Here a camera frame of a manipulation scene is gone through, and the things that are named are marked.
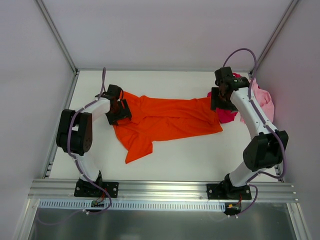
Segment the magenta t shirt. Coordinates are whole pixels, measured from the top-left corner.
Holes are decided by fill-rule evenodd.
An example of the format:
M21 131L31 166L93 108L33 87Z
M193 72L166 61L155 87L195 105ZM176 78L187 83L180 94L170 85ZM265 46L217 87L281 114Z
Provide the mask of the magenta t shirt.
M227 124L227 123L233 122L235 120L235 117L238 114L237 111L220 109L218 107L216 109L214 109L213 111L217 113L219 122L221 124Z

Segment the orange t shirt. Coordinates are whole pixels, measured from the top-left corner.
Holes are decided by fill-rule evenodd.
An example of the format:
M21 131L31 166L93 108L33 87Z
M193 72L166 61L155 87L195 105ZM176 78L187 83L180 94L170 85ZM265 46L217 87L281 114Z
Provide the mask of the orange t shirt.
M151 98L124 93L132 117L118 121L114 131L127 150L129 164L153 153L153 143L222 132L209 97L193 99Z

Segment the light pink t shirt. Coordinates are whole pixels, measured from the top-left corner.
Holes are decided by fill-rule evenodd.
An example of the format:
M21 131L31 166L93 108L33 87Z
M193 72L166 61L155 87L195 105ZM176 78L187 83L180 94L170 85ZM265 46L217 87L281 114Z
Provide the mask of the light pink t shirt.
M274 114L275 114L275 106L272 101L272 97L270 93L266 90L263 90L257 84L256 79L253 79L252 83L252 91L253 94L260 105L261 109L263 110L266 117L269 119L270 122L274 121Z

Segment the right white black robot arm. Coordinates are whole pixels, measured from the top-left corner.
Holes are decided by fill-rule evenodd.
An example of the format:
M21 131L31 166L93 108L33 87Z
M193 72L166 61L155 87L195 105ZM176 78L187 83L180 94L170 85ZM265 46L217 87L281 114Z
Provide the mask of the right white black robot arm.
M249 182L266 169L285 160L289 136L278 130L267 118L253 92L253 80L234 76L232 69L221 67L214 72L215 87L211 89L211 110L239 112L250 134L242 163L213 189L207 189L209 199L251 199Z

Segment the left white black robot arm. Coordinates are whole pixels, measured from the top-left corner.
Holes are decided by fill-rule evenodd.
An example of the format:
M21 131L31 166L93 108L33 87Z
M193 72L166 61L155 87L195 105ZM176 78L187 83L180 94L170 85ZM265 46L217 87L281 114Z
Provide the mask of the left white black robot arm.
M79 171L74 190L76 197L99 197L109 188L89 153L93 144L93 123L102 116L111 126L132 118L121 87L110 84L107 91L103 90L79 110L61 112L56 145L72 158Z

